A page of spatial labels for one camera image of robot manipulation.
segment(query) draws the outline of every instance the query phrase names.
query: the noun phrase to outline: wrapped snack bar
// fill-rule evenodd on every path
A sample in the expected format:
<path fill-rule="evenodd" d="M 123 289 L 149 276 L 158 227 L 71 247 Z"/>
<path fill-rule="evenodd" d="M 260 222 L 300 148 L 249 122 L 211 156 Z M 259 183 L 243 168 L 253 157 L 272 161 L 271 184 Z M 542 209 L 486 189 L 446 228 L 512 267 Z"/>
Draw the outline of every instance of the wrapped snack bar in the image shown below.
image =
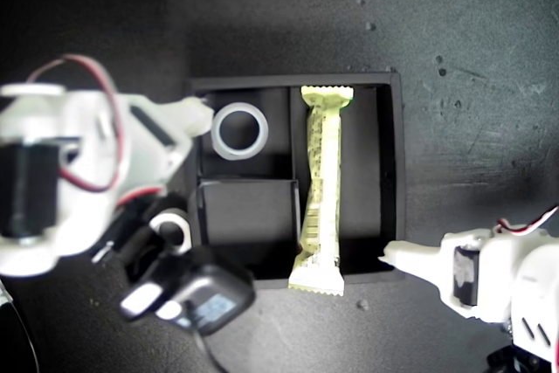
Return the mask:
<path fill-rule="evenodd" d="M 303 221 L 302 251 L 293 264 L 289 288 L 343 295 L 340 274 L 340 111 L 353 99 L 347 86 L 303 86 L 311 107 L 307 122 L 311 187 Z"/>

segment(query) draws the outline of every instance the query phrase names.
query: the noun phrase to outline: black box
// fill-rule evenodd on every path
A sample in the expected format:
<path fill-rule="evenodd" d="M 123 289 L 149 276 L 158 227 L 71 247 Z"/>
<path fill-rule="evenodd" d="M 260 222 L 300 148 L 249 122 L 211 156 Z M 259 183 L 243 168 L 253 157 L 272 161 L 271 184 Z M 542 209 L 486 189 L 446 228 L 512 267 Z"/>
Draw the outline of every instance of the black box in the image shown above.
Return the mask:
<path fill-rule="evenodd" d="M 249 102 L 268 120 L 262 151 L 226 161 L 197 141 L 193 244 L 214 245 L 252 270 L 259 287 L 286 287 L 299 249 L 310 174 L 303 85 L 352 86 L 342 110 L 340 268 L 346 283 L 401 278 L 377 257 L 404 238 L 404 133 L 397 73 L 194 79 L 216 112 Z"/>

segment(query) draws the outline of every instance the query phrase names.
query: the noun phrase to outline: dark gray table surface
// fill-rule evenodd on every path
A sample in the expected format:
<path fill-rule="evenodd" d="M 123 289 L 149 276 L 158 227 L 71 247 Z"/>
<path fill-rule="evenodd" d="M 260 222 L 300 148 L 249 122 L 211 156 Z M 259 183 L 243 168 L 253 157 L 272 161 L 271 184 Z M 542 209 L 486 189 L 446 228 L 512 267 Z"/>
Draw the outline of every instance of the dark gray table surface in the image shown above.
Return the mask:
<path fill-rule="evenodd" d="M 123 92 L 181 98 L 189 77 L 402 74 L 407 238 L 527 221 L 559 186 L 559 0 L 2 0 L 0 81 L 61 52 L 100 59 Z M 442 58 L 442 63 L 435 59 Z M 439 69 L 445 76 L 439 76 Z M 70 86 L 89 81 L 72 78 Z M 187 190 L 185 170 L 175 185 Z M 551 230 L 559 226 L 554 221 Z M 118 266 L 61 261 L 7 281 L 45 372 L 207 371 L 192 340 L 130 326 Z M 368 302 L 369 310 L 356 303 Z M 507 339 L 411 277 L 343 298 L 263 291 L 210 338 L 235 372 L 480 372 Z"/>

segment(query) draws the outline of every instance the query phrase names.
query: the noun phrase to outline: white ring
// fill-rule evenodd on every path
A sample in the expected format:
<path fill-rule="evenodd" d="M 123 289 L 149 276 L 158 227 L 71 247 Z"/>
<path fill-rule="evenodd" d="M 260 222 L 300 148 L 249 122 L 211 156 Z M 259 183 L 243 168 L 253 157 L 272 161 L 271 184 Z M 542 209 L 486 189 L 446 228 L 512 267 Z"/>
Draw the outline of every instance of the white ring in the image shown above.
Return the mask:
<path fill-rule="evenodd" d="M 192 237 L 190 235 L 190 224 L 186 221 L 186 213 L 179 209 L 169 209 L 149 221 L 149 227 L 159 234 L 159 229 L 164 223 L 176 224 L 183 233 L 183 242 L 174 246 L 174 254 L 183 255 L 192 248 Z"/>
<path fill-rule="evenodd" d="M 259 135 L 254 143 L 246 149 L 234 149 L 227 146 L 221 137 L 220 129 L 224 119 L 233 113 L 247 113 L 259 124 Z M 268 121 L 262 111 L 246 102 L 234 102 L 223 107 L 216 114 L 211 124 L 211 144 L 218 155 L 228 161 L 249 159 L 260 152 L 268 141 Z"/>

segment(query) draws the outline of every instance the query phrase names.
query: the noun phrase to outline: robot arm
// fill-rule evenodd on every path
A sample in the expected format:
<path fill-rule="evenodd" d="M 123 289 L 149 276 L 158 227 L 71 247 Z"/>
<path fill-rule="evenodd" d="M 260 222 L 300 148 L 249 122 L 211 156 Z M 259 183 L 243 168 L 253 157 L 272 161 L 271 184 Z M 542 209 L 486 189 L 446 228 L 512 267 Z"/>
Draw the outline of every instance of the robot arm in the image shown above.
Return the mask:
<path fill-rule="evenodd" d="M 104 92 L 25 83 L 0 88 L 0 274 L 49 271 L 59 257 L 95 244 L 114 210 L 164 192 L 213 110 L 198 98 L 156 105 L 116 92 L 95 61 Z M 39 69 L 31 79 L 62 61 Z"/>
<path fill-rule="evenodd" d="M 458 314 L 510 325 L 514 345 L 557 372 L 559 239 L 515 230 L 447 233 L 440 247 L 394 241 L 380 260 L 432 283 Z"/>

